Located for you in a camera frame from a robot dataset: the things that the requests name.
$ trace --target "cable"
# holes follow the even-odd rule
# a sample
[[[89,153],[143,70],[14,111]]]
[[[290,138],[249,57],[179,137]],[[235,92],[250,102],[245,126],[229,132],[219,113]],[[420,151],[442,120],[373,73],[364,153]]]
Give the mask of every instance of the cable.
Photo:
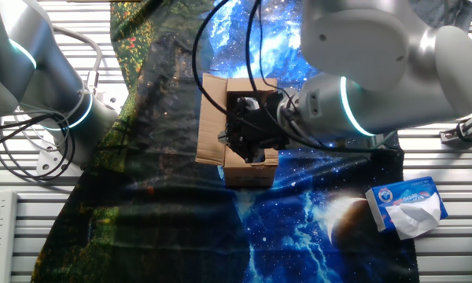
[[[35,117],[35,118],[31,118],[29,120],[25,120],[23,122],[19,122],[19,123],[13,123],[13,124],[8,124],[8,125],[1,125],[0,126],[0,129],[8,129],[8,128],[11,128],[11,127],[18,127],[18,126],[23,126],[23,125],[26,125],[26,124],[29,124],[29,123],[32,123],[34,122],[34,125],[40,121],[43,121],[45,119],[48,119],[50,118],[48,115],[42,115],[42,116],[38,116],[38,117]]]
[[[253,4],[252,11],[250,11],[249,16],[249,24],[246,28],[246,38],[245,38],[245,61],[246,61],[246,71],[249,73],[249,80],[250,84],[252,85],[252,89],[254,92],[257,92],[257,86],[255,84],[255,80],[253,79],[252,74],[252,62],[250,62],[250,35],[252,34],[252,25],[253,25],[253,18],[255,17],[255,13],[257,8],[260,6],[260,0],[256,0]]]
[[[43,121],[45,119],[49,119],[50,117],[49,116],[40,116],[40,117],[37,117],[37,118],[38,119],[31,119],[33,121],[31,121],[30,123],[27,123],[25,126],[22,126],[19,129],[15,130],[12,134],[9,134],[9,135],[5,136],[4,138],[0,138],[0,144],[3,143],[4,141],[8,140],[8,139],[11,139],[16,134],[19,134],[21,131],[35,125],[36,123],[38,123],[40,121]]]
[[[14,116],[14,119],[16,120],[16,122],[19,122],[17,116]],[[59,150],[59,149],[62,149],[62,148],[65,146],[65,144],[66,144],[66,140],[68,139],[68,135],[66,134],[66,135],[65,135],[65,138],[63,139],[63,141],[61,142],[61,144],[60,144],[60,145],[55,145],[54,143],[52,143],[52,142],[50,142],[50,141],[46,141],[46,140],[44,139],[44,137],[42,137],[42,136],[40,135],[40,133],[39,133],[35,128],[32,127],[31,129],[32,129],[33,132],[37,135],[37,137],[39,137],[39,138],[40,138],[41,140],[43,140],[45,143],[48,143],[48,144],[52,145],[52,146],[55,147],[55,148],[51,148],[51,149],[45,148],[45,147],[43,147],[43,146],[37,144],[36,142],[34,142],[34,141],[28,136],[28,134],[26,134],[26,132],[24,132],[24,130],[23,130],[21,133],[23,134],[23,136],[24,136],[34,147],[36,147],[37,149],[41,149],[41,150],[43,150],[43,151],[46,151],[46,152],[48,152],[48,153],[51,153],[51,152],[57,151],[57,150]]]
[[[444,0],[444,25],[449,24],[449,0]]]
[[[74,39],[78,39],[81,42],[85,42],[93,47],[94,51],[96,51],[96,61],[94,62],[94,66],[91,71],[97,71],[100,68],[101,60],[103,59],[103,53],[101,52],[100,46],[92,39],[88,38],[87,36],[80,34],[76,31],[70,31],[66,28],[53,26],[54,31],[60,32],[63,35],[67,35]]]
[[[203,30],[206,28],[208,25],[209,21],[213,18],[213,15],[217,13],[217,11],[222,8],[222,6],[226,5],[229,0],[222,0],[215,8],[213,8],[212,11],[206,16],[205,20],[203,20],[203,23],[199,27],[199,30],[197,31],[196,37],[194,38],[194,44],[192,48],[192,72],[194,76],[194,81],[196,82],[197,88],[203,93],[203,95],[206,97],[206,99],[215,107],[217,110],[220,112],[224,113],[226,116],[229,116],[230,118],[236,119],[237,121],[240,121],[256,130],[260,130],[264,133],[268,133],[267,130],[262,129],[258,126],[253,125],[252,123],[236,116],[234,113],[228,112],[226,109],[224,109],[222,106],[220,106],[218,103],[216,103],[213,98],[208,94],[208,92],[205,90],[205,88],[202,86],[201,81],[199,79],[199,74],[197,73],[197,46],[199,45],[199,41],[201,39],[201,35],[203,34]]]
[[[61,129],[61,132],[63,134],[67,134],[65,132],[65,128],[64,128],[64,125],[61,124],[61,119],[59,119],[57,122],[58,122],[58,126],[60,127]],[[73,133],[70,134],[70,138],[72,140],[72,154],[70,156],[70,158],[68,159],[68,162],[67,164],[63,167],[63,161],[65,161],[66,159],[66,156],[68,155],[68,146],[67,146],[67,149],[65,150],[62,158],[61,158],[61,161],[60,163],[51,171],[45,173],[45,174],[42,174],[42,175],[32,175],[31,173],[29,173],[28,171],[26,171],[25,169],[23,169],[21,167],[21,165],[13,158],[13,156],[11,155],[8,147],[7,147],[7,144],[5,142],[3,142],[3,147],[4,147],[4,150],[6,151],[6,154],[9,156],[9,158],[11,159],[11,161],[16,164],[18,170],[21,170],[25,173],[25,175],[21,175],[17,172],[14,171],[14,169],[10,168],[7,163],[2,159],[1,155],[0,155],[0,162],[2,163],[2,165],[7,169],[9,170],[12,174],[16,175],[17,177],[19,178],[32,178],[34,180],[37,180],[37,181],[49,181],[49,180],[52,180],[54,178],[57,178],[59,177],[60,175],[62,175],[67,169],[68,169],[68,166],[70,166],[70,164],[72,163],[73,161],[73,157],[75,156],[75,147],[76,147],[76,144],[75,144],[75,139],[73,137]],[[50,177],[51,174],[53,174],[59,167],[61,167],[61,172],[58,173],[57,175],[55,176],[52,176]]]
[[[259,25],[260,25],[260,52],[259,52],[260,77],[262,78],[262,81],[264,82],[264,84],[266,86],[274,87],[276,90],[281,90],[283,93],[285,93],[285,95],[289,98],[289,101],[292,104],[293,109],[295,111],[299,112],[299,110],[296,107],[296,104],[292,101],[292,98],[291,98],[290,94],[288,92],[286,92],[286,90],[282,89],[281,87],[273,86],[270,83],[267,83],[266,78],[264,77],[264,72],[262,71],[262,44],[263,44],[263,40],[264,40],[264,33],[263,33],[263,30],[262,30],[262,3],[260,3],[260,5],[259,5]]]
[[[286,94],[286,96],[289,98],[289,101],[290,101],[290,104],[292,104],[294,110],[298,113],[299,112],[299,109],[297,109],[296,107],[296,104],[292,101],[292,98],[291,96],[289,95],[288,92],[286,92],[286,90],[282,89],[281,87],[278,87],[278,86],[273,86],[269,83],[267,83],[266,81],[266,78],[264,77],[264,72],[262,70],[262,45],[263,45],[263,40],[264,40],[264,31],[263,31],[263,28],[262,28],[262,2],[259,4],[259,30],[260,30],[260,44],[259,44],[259,68],[260,68],[260,77],[262,78],[262,80],[264,81],[264,84],[266,84],[267,86],[271,86],[271,87],[274,87],[276,90],[281,90],[282,92],[284,92]],[[301,128],[299,127],[299,125],[297,125],[297,123],[295,123],[294,121],[289,121],[290,125],[293,127],[293,129],[304,139],[306,140],[309,140],[308,136],[306,135],[306,133],[301,130]],[[319,145],[321,146],[325,146],[320,140],[316,139],[316,138],[313,138],[313,141],[318,143]]]

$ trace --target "fabric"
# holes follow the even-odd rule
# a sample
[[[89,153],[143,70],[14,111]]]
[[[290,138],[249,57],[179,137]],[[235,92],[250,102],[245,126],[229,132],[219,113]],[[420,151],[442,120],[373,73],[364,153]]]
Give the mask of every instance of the fabric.
[[[202,39],[200,70],[238,76],[239,13],[250,3],[239,4]],[[283,151],[266,190],[226,189],[218,167],[194,162],[201,94],[191,46],[212,7],[209,0],[112,4],[113,46],[130,95],[54,223],[32,281],[419,281],[413,240],[378,233],[363,198],[371,186],[401,181],[402,159]],[[295,17],[290,24],[263,13],[264,68],[274,77],[296,73],[283,80],[296,86],[315,71],[301,63],[296,39],[276,40],[294,35],[299,22],[298,2],[283,7]],[[282,45],[290,51],[280,53]]]

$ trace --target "metal slotted surface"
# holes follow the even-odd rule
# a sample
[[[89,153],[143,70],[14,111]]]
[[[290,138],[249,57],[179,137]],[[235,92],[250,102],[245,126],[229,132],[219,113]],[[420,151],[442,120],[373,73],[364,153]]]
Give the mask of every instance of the metal slotted surface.
[[[98,89],[108,94],[105,100],[114,97],[122,104],[127,88],[110,43],[109,4],[40,2],[54,24],[82,32],[100,44],[104,60]],[[56,35],[56,40],[85,78],[95,59],[94,51],[63,35]],[[453,127],[455,124],[434,124],[400,132],[400,143],[407,153],[404,178],[432,176],[450,214],[415,242],[422,282],[472,282],[472,148],[461,151],[441,144],[439,131]],[[40,143],[33,131],[28,134]],[[39,155],[35,147],[22,135],[8,145],[23,166],[35,170]],[[64,175],[40,186],[16,178],[0,164],[0,190],[14,189],[19,194],[12,282],[30,281],[37,255],[78,177]]]

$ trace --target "blue led ring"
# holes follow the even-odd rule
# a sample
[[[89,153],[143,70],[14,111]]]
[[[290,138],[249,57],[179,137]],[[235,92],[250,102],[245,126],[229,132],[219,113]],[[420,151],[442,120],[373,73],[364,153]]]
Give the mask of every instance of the blue led ring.
[[[355,116],[352,113],[352,110],[349,108],[349,103],[348,103],[348,91],[346,89],[347,85],[347,80],[345,77],[341,77],[341,101],[343,103],[343,108],[345,109],[346,116],[348,117],[349,121],[352,123],[352,125],[361,133],[365,134],[366,136],[369,137],[374,137],[375,134],[371,134],[368,131],[364,130],[362,126],[358,122],[356,122]]]

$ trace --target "black cable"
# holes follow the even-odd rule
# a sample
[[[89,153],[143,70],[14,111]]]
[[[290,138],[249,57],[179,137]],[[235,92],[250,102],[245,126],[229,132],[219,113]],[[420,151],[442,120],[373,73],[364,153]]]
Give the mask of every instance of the black cable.
[[[63,120],[62,119],[58,119],[56,116],[51,116],[50,118],[54,119],[57,121],[57,124],[58,126],[60,127],[61,129],[61,132],[63,133],[63,135],[65,136],[66,135],[66,131],[65,131],[65,126],[61,123]],[[50,177],[51,174],[53,174],[59,167],[63,166],[63,162],[65,161],[66,159],[66,156],[68,155],[68,145],[65,146],[65,152],[61,158],[61,161],[60,163],[51,171],[45,173],[45,174],[42,174],[42,175],[32,175],[31,173],[29,173],[28,171],[26,171],[25,169],[23,169],[21,167],[21,165],[13,158],[12,154],[10,153],[8,147],[7,147],[7,144],[5,142],[2,143],[3,147],[4,147],[4,150],[6,151],[6,154],[9,156],[9,158],[11,159],[11,161],[16,164],[18,170],[21,170],[25,173],[25,175],[21,175],[17,172],[14,171],[14,169],[10,168],[7,163],[2,159],[1,155],[0,155],[0,163],[2,163],[2,165],[7,169],[9,170],[12,174],[16,175],[17,177],[19,178],[32,178],[36,181],[49,181],[49,180],[52,180],[52,179],[55,179],[57,177],[59,177],[60,175],[62,175],[67,169],[68,169],[68,166],[70,166],[70,164],[72,163],[73,161],[73,158],[75,156],[75,138],[73,137],[73,133],[72,132],[69,132],[69,138],[72,140],[72,155],[70,156],[70,158],[68,159],[68,162],[66,164],[65,167],[62,167],[61,168],[61,172],[58,173],[57,175],[55,176],[52,176]],[[3,129],[0,129],[0,135],[2,136],[3,135]]]
[[[26,124],[29,124],[29,123],[34,123],[34,125],[35,125],[36,123],[38,123],[40,121],[43,121],[45,119],[49,119],[50,117],[51,117],[51,115],[41,115],[41,116],[37,116],[35,118],[31,118],[31,119],[21,121],[21,122],[18,122],[18,123],[0,125],[0,129],[8,129],[8,128],[11,128],[11,127],[23,126],[23,125],[26,125]]]
[[[250,35],[252,34],[252,25],[253,25],[253,18],[255,17],[255,13],[257,8],[260,6],[260,0],[256,0],[253,4],[252,11],[250,11],[249,16],[249,25],[246,28],[246,39],[245,39],[245,60],[246,60],[246,71],[249,73],[249,80],[250,84],[252,85],[252,89],[254,92],[257,92],[257,86],[255,84],[255,80],[253,79],[252,74],[252,63],[250,62]]]
[[[281,90],[285,95],[289,98],[290,103],[293,106],[293,109],[296,112],[299,112],[299,110],[296,107],[296,104],[293,103],[292,98],[286,90],[282,89],[281,87],[278,86],[273,86],[270,83],[267,83],[266,78],[264,77],[264,71],[262,71],[262,45],[263,45],[263,40],[264,40],[264,32],[262,30],[262,3],[259,5],[259,25],[260,25],[260,48],[259,48],[259,69],[260,69],[260,77],[262,78],[262,81],[266,86],[270,86],[275,88],[276,90]]]
[[[444,2],[444,25],[449,24],[449,0],[443,0]]]
[[[246,69],[249,73],[250,84],[252,85],[253,91],[255,92],[257,92],[257,88],[256,88],[255,80],[253,79],[253,75],[252,75],[252,65],[250,64],[250,34],[252,33],[253,18],[255,17],[255,14],[259,5],[260,5],[260,0],[256,0],[255,3],[253,4],[252,10],[250,11],[249,24],[246,30],[246,40],[245,40]],[[269,110],[267,110],[266,99],[267,99],[267,96],[264,96],[262,100],[262,106],[264,107],[264,111],[267,113],[267,115],[281,129],[282,133],[286,137],[302,145],[311,147],[313,149],[319,149],[322,151],[327,151],[327,152],[332,152],[332,153],[376,153],[376,152],[396,153],[396,151],[393,149],[347,149],[347,148],[330,148],[330,147],[326,147],[325,145],[316,145],[306,139],[297,137],[287,132],[285,129],[283,129],[283,127],[278,123],[278,121],[270,114]]]
[[[226,116],[229,116],[233,119],[236,119],[248,126],[251,126],[252,128],[256,129],[256,130],[260,130],[260,131],[263,131],[264,133],[268,133],[267,130],[265,129],[262,129],[256,125],[253,125],[252,123],[236,116],[234,113],[231,113],[231,112],[228,112],[226,109],[224,109],[222,106],[220,106],[219,104],[217,104],[213,98],[208,94],[208,92],[205,90],[205,88],[202,86],[201,84],[201,81],[199,79],[199,75],[197,73],[197,46],[199,45],[199,41],[201,39],[201,35],[203,34],[203,30],[206,28],[206,26],[208,25],[209,21],[213,18],[213,16],[215,15],[215,13],[217,13],[217,11],[222,8],[222,6],[226,5],[226,3],[228,3],[229,0],[222,0],[215,8],[213,8],[212,11],[210,11],[210,13],[206,16],[205,20],[203,20],[203,23],[201,24],[201,26],[199,27],[199,30],[197,31],[197,34],[196,34],[196,37],[194,38],[194,44],[193,44],[193,48],[192,48],[192,72],[193,72],[193,75],[194,75],[194,81],[196,82],[196,85],[197,85],[197,88],[203,93],[203,95],[206,97],[206,99],[208,99],[208,101],[217,109],[219,110],[220,112],[224,113]]]
[[[38,122],[43,121],[43,120],[45,120],[45,119],[49,119],[49,116],[44,117],[43,119],[40,119],[39,121],[30,122],[30,123],[26,124],[25,126],[22,126],[21,128],[15,130],[12,134],[9,134],[8,136],[6,136],[6,137],[4,137],[4,138],[0,138],[0,144],[3,143],[4,141],[6,141],[6,140],[8,140],[8,139],[10,139],[10,138],[12,138],[12,137],[14,137],[16,134],[19,134],[19,133],[22,132],[23,130],[28,129],[29,127],[31,127],[31,126],[33,126],[33,125],[37,124]]]

